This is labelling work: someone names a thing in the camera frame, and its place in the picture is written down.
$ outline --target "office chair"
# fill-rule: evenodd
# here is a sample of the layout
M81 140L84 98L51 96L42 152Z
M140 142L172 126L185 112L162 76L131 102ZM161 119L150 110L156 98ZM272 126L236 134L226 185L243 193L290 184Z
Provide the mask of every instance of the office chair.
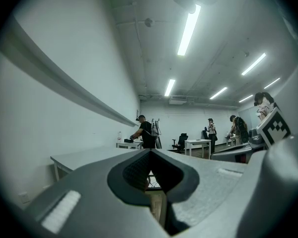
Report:
M177 153L181 153L180 150L184 149L184 146L185 146L184 141L187 139L188 139L187 133L182 133L181 136L179 136L178 145L175 144L176 139L173 139L172 147L178 149L178 151L176 151Z

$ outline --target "white bottle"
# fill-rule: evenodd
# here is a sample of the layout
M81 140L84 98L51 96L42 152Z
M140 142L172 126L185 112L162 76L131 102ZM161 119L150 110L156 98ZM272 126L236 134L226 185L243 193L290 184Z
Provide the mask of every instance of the white bottle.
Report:
M118 132L117 143L121 143L121 131Z

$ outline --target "table leg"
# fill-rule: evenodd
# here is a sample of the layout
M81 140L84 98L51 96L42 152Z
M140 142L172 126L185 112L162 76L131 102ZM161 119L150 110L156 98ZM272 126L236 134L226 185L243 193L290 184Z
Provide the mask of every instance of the table leg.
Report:
M211 159L211 142L209 142L209 160Z
M56 180L59 181L60 177L59 177L58 165L56 164L56 162L54 162L54 170L55 170Z

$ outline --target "white desk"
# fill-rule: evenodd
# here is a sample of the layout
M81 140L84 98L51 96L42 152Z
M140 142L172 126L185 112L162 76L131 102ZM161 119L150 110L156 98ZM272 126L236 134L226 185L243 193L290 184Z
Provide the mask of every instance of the white desk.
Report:
M203 144L209 143L209 158L211 156L211 141L208 139L199 139L199 140L185 140L185 155L187 155L187 146L189 145L189 153L192 156L192 145L201 145L202 146L202 158L204 158L204 147Z
M84 165L96 161L105 160L131 151L134 150L114 147L97 147L77 153L54 155L51 156L51 160L54 161L56 180L59 180L60 178L58 168L69 174L73 170L78 169Z
M141 149L142 144L143 143L141 141L134 141L133 143L120 142L116 143L116 147L125 149Z
M229 139L227 139L226 137L225 137L225 139L226 139L226 146L228 146L228 141L229 140L231 140L231 142L232 142L232 146L233 146L233 141L235 140L235 145L236 145L236 136L234 135L233 137L230 137Z

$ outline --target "ceiling light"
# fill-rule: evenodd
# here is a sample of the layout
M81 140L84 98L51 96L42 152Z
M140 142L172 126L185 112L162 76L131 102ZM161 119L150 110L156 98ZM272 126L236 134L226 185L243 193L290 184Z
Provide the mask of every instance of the ceiling light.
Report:
M245 100L247 100L248 98L250 98L250 97L252 97L252 96L253 96L253 95L250 95L250 96L246 97L245 99L242 99L242 100L239 101L239 102L245 101Z
M264 89L266 89L267 87L269 87L270 85L274 84L276 81L280 80L280 78L277 78L274 82L270 83L268 86L265 86Z
M213 95L213 96L210 98L210 100L211 100L211 99L214 99L217 95L221 94L221 93L224 92L226 89L227 89L227 87L224 87L221 91L219 91L218 93L216 93L215 95Z
M187 48L189 46L193 31L195 28L195 24L197 23L197 20L200 14L200 10L201 10L201 7L196 4L195 12L192 14L190 13L188 14L187 23L185 24L182 40L178 51L179 56L184 56L187 51Z
M173 85L174 85L174 82L175 82L174 79L171 79L171 80L169 81L167 90L166 90L166 92L165 92L165 94L164 94L165 96L169 96L169 94L170 94L170 92L171 92L171 89L172 89L172 87L173 87Z
M266 56L266 54L264 53L264 54L262 54L261 56L260 56L260 58L259 59L257 59L256 61L255 61L255 63L253 63L246 71L244 71L243 73L242 73L242 75L244 76L246 73L248 73L252 68L254 68L264 57Z

